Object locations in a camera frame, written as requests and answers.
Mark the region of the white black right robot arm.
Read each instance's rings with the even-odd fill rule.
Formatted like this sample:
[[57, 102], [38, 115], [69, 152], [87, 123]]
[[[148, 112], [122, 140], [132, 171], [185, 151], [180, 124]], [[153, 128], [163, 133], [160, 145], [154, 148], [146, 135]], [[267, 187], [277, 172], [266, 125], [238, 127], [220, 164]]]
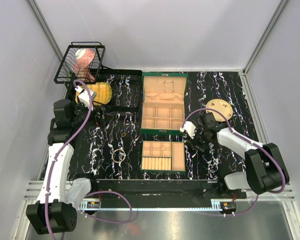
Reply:
[[232, 172], [221, 178], [217, 192], [222, 198], [229, 198], [239, 189], [251, 190], [257, 195], [266, 192], [278, 194], [290, 181], [276, 144], [247, 138], [230, 127], [227, 121], [217, 121], [211, 112], [200, 116], [200, 125], [185, 121], [179, 130], [188, 136], [188, 142], [199, 151], [205, 151], [209, 144], [219, 144], [244, 160], [244, 171]]

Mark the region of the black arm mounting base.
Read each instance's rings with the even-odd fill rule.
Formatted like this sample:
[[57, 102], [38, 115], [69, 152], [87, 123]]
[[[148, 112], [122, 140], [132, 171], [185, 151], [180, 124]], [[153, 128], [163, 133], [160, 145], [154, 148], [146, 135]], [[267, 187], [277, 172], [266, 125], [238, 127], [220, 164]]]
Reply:
[[245, 192], [222, 190], [217, 180], [105, 180], [92, 182], [94, 191], [123, 195], [133, 208], [210, 208], [211, 200], [244, 200]]

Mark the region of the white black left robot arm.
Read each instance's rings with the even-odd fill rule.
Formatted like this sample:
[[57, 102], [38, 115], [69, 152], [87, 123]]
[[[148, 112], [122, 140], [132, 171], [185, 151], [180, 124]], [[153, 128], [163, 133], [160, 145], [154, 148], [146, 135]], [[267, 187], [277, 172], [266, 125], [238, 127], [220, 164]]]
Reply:
[[93, 174], [74, 178], [66, 189], [68, 170], [75, 150], [75, 138], [85, 123], [104, 126], [102, 107], [86, 107], [69, 99], [53, 104], [54, 118], [48, 134], [48, 162], [40, 193], [26, 208], [26, 216], [38, 235], [72, 232], [77, 225], [77, 211], [85, 197], [93, 198], [98, 186]]

